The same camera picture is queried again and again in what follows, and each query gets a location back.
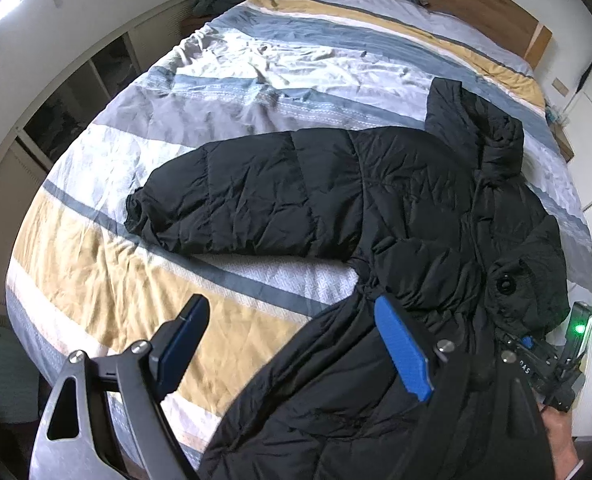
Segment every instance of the wall switch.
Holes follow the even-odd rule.
[[[561,94],[563,97],[567,97],[567,94],[569,94],[569,88],[567,88],[565,85],[563,85],[563,82],[556,78],[554,79],[554,81],[552,81],[551,85],[558,90],[558,93]]]

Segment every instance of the blue rubber pad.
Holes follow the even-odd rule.
[[[384,296],[375,302],[374,319],[407,391],[416,394],[420,401],[429,399],[434,388],[429,380],[427,357]]]

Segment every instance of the striped bedsheet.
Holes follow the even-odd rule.
[[[406,0],[247,0],[121,92],[36,195],[14,246],[7,307],[39,370],[54,381],[75,349],[121,352],[204,294],[209,328],[163,402],[198,465],[244,384],[311,316],[348,296],[356,275],[296,258],[179,258],[125,231],[125,198],[154,168],[211,140],[315,126],[422,128],[435,76],[462,81],[522,121],[523,174],[558,219],[570,302],[592,301],[589,230],[524,60]],[[111,410],[136,458],[116,396]]]

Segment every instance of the jacket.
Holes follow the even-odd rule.
[[[335,259],[359,277],[243,389],[202,478],[387,478],[424,406],[375,328],[384,292],[490,365],[495,327],[543,336],[566,318],[558,225],[520,175],[521,123],[436,78],[425,129],[211,142],[129,195],[127,229],[168,251]],[[484,453],[491,398],[469,395],[444,478]]]

